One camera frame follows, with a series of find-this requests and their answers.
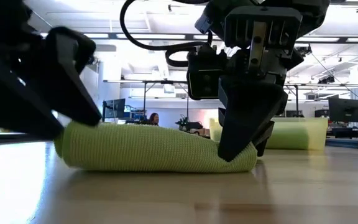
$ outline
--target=wooden table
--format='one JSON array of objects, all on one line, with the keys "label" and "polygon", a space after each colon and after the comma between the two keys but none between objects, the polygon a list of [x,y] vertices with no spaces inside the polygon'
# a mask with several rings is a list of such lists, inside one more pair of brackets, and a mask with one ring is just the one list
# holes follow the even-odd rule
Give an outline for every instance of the wooden table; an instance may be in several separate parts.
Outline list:
[{"label": "wooden table", "polygon": [[0,223],[358,224],[358,149],[265,152],[241,174],[69,169],[44,142],[0,146]]}]

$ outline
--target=black monitor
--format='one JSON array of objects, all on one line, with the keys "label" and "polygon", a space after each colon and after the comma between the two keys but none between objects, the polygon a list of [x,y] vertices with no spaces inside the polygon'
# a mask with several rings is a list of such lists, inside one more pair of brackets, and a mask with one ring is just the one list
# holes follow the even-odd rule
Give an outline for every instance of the black monitor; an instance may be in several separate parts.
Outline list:
[{"label": "black monitor", "polygon": [[328,106],[331,121],[358,122],[358,100],[329,98]]},{"label": "black monitor", "polygon": [[123,118],[125,99],[108,100],[103,102],[103,120],[106,118]]}]

